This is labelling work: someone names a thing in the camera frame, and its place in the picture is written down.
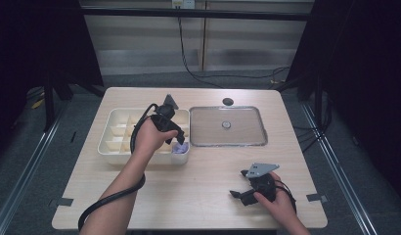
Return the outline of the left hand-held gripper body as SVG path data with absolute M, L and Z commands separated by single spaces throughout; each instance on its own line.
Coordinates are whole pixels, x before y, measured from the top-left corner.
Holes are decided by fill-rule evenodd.
M 180 127 L 172 121 L 175 111 L 179 107 L 175 103 L 170 94 L 167 94 L 163 104 L 155 108 L 155 114 L 151 115 L 151 120 L 160 132 L 167 132 L 170 130 L 180 130 Z

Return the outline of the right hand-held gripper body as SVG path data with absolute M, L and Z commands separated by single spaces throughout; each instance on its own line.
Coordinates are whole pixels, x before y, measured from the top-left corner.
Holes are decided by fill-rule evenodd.
M 246 172 L 245 177 L 249 180 L 251 190 L 245 193 L 246 204 L 256 204 L 257 200 L 253 193 L 259 192 L 268 201 L 273 202 L 276 198 L 276 184 L 270 172 L 278 169 L 278 164 L 254 163 Z

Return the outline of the light purple sock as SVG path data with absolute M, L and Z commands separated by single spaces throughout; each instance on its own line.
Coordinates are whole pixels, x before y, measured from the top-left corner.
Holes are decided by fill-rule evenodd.
M 187 142 L 183 142 L 182 144 L 176 142 L 172 146 L 173 154 L 183 155 L 186 154 L 188 151 L 189 151 L 189 144 Z

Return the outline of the cream compartment storage box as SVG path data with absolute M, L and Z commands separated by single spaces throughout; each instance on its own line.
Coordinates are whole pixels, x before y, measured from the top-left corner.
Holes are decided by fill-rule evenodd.
M 98 146 L 98 152 L 111 165 L 125 165 L 131 156 L 130 140 L 134 127 L 145 113 L 145 109 L 114 109 L 111 111 L 106 127 Z M 188 110 L 177 110 L 172 118 L 185 132 L 185 142 L 190 150 L 190 113 Z M 171 144 L 164 143 L 152 156 L 151 165 L 183 165 L 187 162 L 189 151 L 178 155 L 172 153 L 172 146 L 177 142 L 173 139 Z

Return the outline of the person's left hand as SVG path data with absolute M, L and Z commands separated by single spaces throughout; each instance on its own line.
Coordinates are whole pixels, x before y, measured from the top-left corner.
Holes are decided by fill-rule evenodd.
M 176 137 L 177 134 L 177 130 L 158 131 L 152 120 L 148 117 L 137 133 L 132 156 L 134 158 L 149 159 L 166 140 Z

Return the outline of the person's right hand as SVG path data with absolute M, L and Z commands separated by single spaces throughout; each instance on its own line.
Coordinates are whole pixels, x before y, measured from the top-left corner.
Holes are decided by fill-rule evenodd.
M 297 216 L 287 193 L 287 188 L 281 183 L 281 178 L 275 172 L 271 171 L 270 175 L 275 180 L 276 199 L 270 202 L 259 192 L 255 192 L 253 196 L 279 224 L 285 228 L 292 227 L 297 220 Z

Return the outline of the transparent box lid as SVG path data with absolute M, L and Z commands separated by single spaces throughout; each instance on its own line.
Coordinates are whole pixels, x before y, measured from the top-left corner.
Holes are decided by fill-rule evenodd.
M 191 108 L 190 140 L 196 147 L 246 147 L 268 144 L 260 112 L 253 106 Z

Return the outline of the grey tape strip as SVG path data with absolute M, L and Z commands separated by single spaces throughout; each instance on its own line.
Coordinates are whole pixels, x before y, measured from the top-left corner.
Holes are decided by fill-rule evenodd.
M 73 199 L 69 198 L 59 198 L 59 199 L 53 199 L 49 202 L 48 206 L 50 208 L 57 208 L 59 206 L 63 207 L 70 207 L 72 205 Z
M 320 201 L 321 203 L 325 203 L 328 201 L 328 198 L 326 195 L 320 195 L 318 193 L 315 194 L 308 194 L 306 196 L 307 200 L 309 202 L 316 202 L 316 201 Z

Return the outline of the black horizontal bar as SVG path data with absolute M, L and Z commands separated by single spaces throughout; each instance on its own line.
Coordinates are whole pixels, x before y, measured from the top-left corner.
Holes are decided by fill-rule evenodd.
M 203 18 L 203 19 L 236 19 L 236 20 L 266 20 L 266 21 L 299 21 L 307 22 L 314 19 L 311 14 L 243 12 L 218 10 L 187 10 L 187 9 L 134 9 L 134 8 L 102 8 L 83 7 L 83 15 L 93 16 L 127 16 L 127 17 L 170 17 L 170 18 Z

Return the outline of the black metal stand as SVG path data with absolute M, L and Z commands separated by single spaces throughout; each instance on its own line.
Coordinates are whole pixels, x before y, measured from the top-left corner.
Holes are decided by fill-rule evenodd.
M 44 77 L 44 100 L 45 100 L 45 113 L 46 113 L 44 131 L 47 132 L 51 128 L 55 120 L 53 81 L 51 77 L 51 71 L 47 64 L 43 65 L 43 77 Z

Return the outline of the dark curtain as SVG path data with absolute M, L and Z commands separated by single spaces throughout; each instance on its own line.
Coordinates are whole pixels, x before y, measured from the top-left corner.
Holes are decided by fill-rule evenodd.
M 401 0 L 314 0 L 288 80 L 326 91 L 401 199 Z
M 79 0 L 0 0 L 0 158 L 34 87 L 104 84 Z

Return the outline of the metal floor rail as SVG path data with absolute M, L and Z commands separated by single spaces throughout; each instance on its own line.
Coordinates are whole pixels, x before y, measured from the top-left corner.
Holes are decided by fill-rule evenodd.
M 54 139 L 54 136 L 59 128 L 62 117 L 65 115 L 67 107 L 62 107 L 56 114 L 55 119 L 51 122 L 50 127 L 41 135 L 41 138 L 36 145 L 34 152 L 30 156 L 27 165 L 12 189 L 9 197 L 0 209 L 0 235 L 5 235 L 9 224 L 11 223 L 22 198 L 29 186 L 35 171 L 38 169 L 44 155 Z
M 302 110 L 307 118 L 309 125 L 314 129 L 316 141 L 318 142 L 332 172 L 337 184 L 343 193 L 343 196 L 350 207 L 362 233 L 364 235 L 379 235 L 371 217 L 356 194 L 350 183 L 337 155 L 330 144 L 326 134 L 316 125 L 316 117 L 309 104 L 302 104 Z

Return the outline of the white wall power outlet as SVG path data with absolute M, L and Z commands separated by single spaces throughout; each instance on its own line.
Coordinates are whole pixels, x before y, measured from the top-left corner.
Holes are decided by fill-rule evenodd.
M 171 0 L 173 9 L 188 9 L 194 10 L 196 8 L 195 0 Z

